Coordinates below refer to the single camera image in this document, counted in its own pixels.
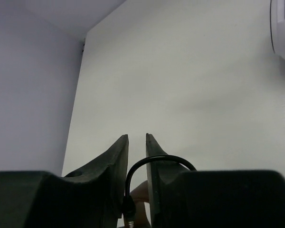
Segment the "gray wall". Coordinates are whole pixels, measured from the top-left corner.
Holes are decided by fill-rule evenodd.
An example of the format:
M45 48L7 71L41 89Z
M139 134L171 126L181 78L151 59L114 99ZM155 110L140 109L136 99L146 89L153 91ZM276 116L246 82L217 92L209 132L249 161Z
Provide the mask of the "gray wall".
M61 174L81 46L0 0L0 170Z

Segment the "white device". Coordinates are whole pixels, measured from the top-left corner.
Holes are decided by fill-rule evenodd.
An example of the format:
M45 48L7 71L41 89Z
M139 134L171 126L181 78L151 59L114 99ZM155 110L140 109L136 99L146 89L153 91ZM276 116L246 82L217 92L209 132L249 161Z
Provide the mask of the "white device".
M272 48L285 59L285 0L271 0L270 29Z

